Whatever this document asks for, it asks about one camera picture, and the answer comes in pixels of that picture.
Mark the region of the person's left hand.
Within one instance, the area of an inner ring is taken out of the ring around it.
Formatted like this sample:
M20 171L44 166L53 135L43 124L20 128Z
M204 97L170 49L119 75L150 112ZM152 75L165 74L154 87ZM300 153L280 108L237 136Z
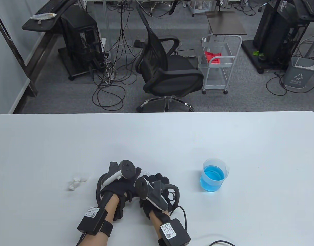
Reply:
M136 174L130 179L121 178L113 181L111 184L104 186L97 186L96 188L96 200L99 207L105 207L112 195L116 195L119 198L119 202L116 206L113 221L117 221L123 217L123 208L125 203L131 202L133 198L138 197L138 193L135 188L135 182L142 169L137 167Z

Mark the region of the person's right hand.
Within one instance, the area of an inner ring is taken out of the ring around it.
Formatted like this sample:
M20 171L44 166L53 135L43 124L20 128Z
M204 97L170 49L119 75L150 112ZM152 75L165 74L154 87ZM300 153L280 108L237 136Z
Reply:
M161 181L162 184L167 185L170 184L169 179L166 176L162 176L162 174L157 173L155 175L143 175L142 177L144 177L151 185L152 187L154 187L154 184L152 184L155 181ZM167 212L171 212L172 211L172 205L170 203L170 199L169 199L169 191L168 190L164 190L162 192L162 197L164 198L164 200L167 202L168 204L168 208L167 208ZM140 208L142 208L144 210L144 214L146 215L146 217L148 219L150 219L150 212L153 212L153 214L158 218L158 220L160 220L162 223L167 223L170 221L170 216L163 213L162 210L158 209L155 205L153 205L152 203L150 203L148 200L143 200L140 199L139 200L139 206Z

